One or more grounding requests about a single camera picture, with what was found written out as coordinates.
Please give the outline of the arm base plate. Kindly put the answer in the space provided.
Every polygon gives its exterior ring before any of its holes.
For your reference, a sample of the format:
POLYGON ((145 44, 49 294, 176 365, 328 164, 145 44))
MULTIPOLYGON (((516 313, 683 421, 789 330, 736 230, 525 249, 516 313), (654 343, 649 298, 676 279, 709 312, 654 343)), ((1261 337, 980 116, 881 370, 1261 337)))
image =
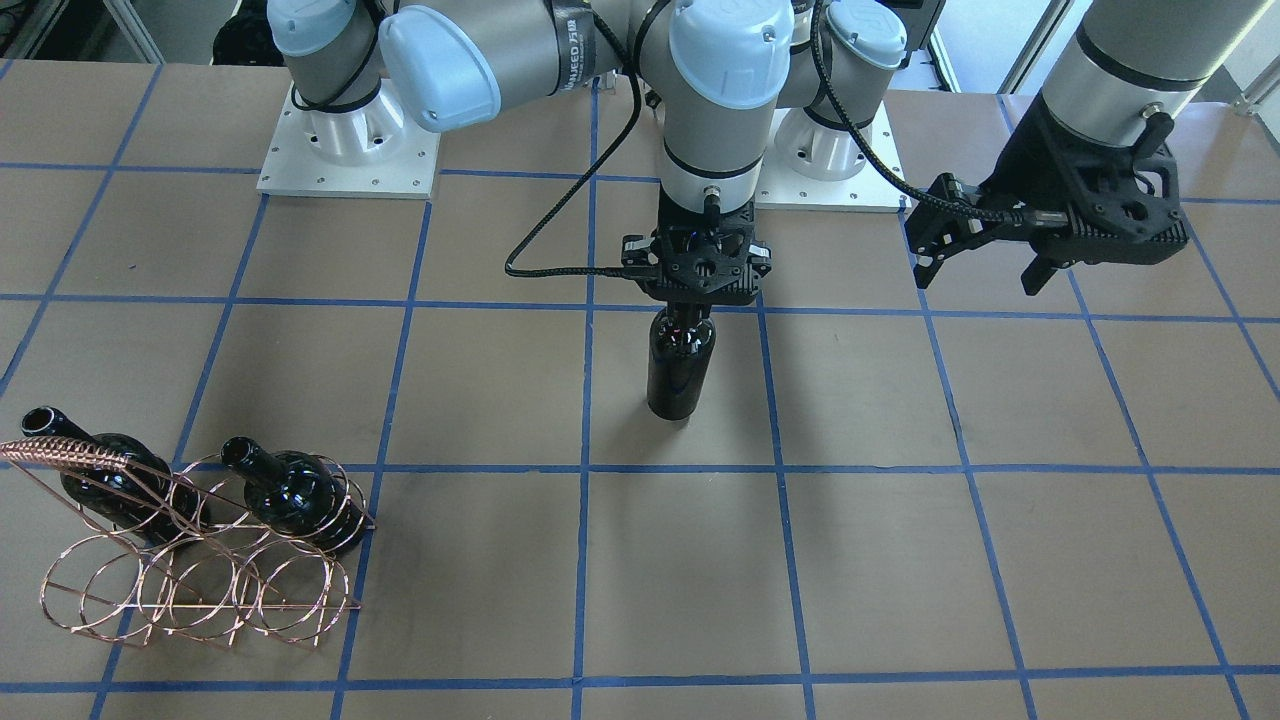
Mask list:
POLYGON ((911 202, 847 132, 815 123, 801 108, 774 111, 756 182, 759 209, 899 213, 911 202))
POLYGON ((429 201, 439 142, 404 114, 392 79, 353 111, 303 110, 287 97, 256 188, 269 196, 429 201))

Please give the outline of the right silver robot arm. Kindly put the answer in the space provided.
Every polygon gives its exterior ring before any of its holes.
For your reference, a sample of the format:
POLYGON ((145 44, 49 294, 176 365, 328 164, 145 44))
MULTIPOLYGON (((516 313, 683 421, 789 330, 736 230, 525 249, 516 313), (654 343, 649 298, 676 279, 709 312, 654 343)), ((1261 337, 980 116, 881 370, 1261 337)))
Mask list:
POLYGON ((685 306, 755 300, 771 252, 754 196, 788 78, 787 1, 270 1, 293 85, 259 187, 426 196, 442 133, 611 70, 666 110, 655 229, 603 277, 685 306))

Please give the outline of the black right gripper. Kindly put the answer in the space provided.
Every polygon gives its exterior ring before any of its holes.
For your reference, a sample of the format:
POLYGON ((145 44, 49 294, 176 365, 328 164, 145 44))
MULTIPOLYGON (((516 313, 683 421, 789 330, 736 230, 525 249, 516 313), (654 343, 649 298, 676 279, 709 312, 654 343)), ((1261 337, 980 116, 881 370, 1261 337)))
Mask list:
POLYGON ((623 237, 623 277, 649 297, 671 304, 744 306, 754 302, 773 266, 768 245, 756 238, 753 201, 712 220, 690 211, 662 190, 658 225, 648 236, 623 237))

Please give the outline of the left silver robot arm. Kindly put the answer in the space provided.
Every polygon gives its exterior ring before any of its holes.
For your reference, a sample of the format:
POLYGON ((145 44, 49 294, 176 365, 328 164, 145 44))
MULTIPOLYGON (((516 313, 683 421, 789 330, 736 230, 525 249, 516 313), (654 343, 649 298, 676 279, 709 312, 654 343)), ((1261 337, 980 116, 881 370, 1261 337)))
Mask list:
POLYGON ((927 288, 945 261, 1001 240, 1027 243, 1037 295, 1060 270, 1149 266, 1189 242, 1169 137, 1181 109, 1270 9, 1267 1, 1094 1, 977 186, 951 173, 927 191, 873 152, 916 201, 906 236, 927 288))

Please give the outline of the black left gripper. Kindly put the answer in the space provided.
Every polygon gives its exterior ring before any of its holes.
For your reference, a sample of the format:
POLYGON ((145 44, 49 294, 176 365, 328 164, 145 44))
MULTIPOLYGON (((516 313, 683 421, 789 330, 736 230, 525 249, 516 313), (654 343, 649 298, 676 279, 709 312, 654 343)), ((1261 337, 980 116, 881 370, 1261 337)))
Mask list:
POLYGON ((1025 241, 1036 251, 1020 274, 1025 296, 1037 296, 1069 263, 1155 265, 1190 241, 1178 188, 1178 164, 1166 143, 1175 122, 1166 111, 1139 117, 1139 136, 1111 147, 1084 138, 1036 97, 977 187, 943 173, 931 195, 983 210, 969 220, 920 204, 906 231, 915 256, 913 278, 928 290, 946 258, 993 240, 1025 241))

